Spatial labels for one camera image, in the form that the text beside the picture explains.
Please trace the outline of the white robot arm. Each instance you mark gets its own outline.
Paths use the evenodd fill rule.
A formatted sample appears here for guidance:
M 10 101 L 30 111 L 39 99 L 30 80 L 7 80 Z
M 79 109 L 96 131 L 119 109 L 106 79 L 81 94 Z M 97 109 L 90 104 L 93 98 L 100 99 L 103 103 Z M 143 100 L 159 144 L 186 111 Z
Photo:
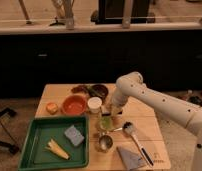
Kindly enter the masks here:
M 123 107 L 129 97 L 166 115 L 197 137 L 191 171 L 202 171 L 202 107 L 147 88 L 139 72 L 131 72 L 116 80 L 111 103 Z

